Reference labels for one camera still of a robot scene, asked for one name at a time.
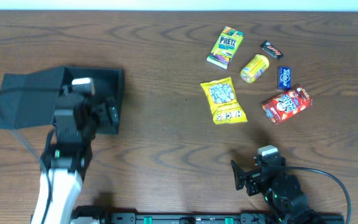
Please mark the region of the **yellow Hacks candy bag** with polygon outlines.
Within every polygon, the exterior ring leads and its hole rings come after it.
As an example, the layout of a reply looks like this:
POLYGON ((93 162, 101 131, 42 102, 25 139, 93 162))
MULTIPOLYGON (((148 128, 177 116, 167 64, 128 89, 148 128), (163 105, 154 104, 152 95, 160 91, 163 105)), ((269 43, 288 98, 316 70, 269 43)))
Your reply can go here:
POLYGON ((201 83, 200 86, 207 97, 214 124, 248 122, 237 100, 231 77, 201 83))

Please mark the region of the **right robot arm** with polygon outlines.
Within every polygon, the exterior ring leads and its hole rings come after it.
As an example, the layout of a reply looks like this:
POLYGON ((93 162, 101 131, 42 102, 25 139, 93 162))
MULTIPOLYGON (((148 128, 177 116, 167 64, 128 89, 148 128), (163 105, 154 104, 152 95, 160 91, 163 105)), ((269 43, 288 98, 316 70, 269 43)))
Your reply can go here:
POLYGON ((279 153, 255 158, 258 168, 245 171, 231 161, 237 190, 246 189, 248 196, 262 194, 279 223, 316 224, 325 221, 308 205, 308 197, 301 190, 294 175, 286 173, 286 159, 279 153))

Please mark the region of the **black box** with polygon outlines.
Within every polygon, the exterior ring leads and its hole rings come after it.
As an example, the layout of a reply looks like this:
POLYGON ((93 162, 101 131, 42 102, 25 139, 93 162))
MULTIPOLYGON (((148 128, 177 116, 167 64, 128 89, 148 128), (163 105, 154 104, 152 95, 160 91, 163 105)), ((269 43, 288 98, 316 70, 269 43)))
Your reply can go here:
POLYGON ((117 134, 124 95, 124 70, 60 66, 30 74, 4 75, 0 89, 0 129, 52 124, 55 105, 74 79, 92 78, 98 108, 98 134, 117 134))

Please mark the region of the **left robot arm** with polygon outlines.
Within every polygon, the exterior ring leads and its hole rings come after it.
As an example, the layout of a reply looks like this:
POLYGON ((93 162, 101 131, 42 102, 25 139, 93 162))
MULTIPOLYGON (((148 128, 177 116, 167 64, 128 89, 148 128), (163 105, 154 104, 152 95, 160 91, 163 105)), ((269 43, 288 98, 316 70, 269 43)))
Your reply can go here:
POLYGON ((40 191, 32 223, 70 223, 97 134, 117 134, 121 90, 72 90, 58 98, 40 157, 40 191))

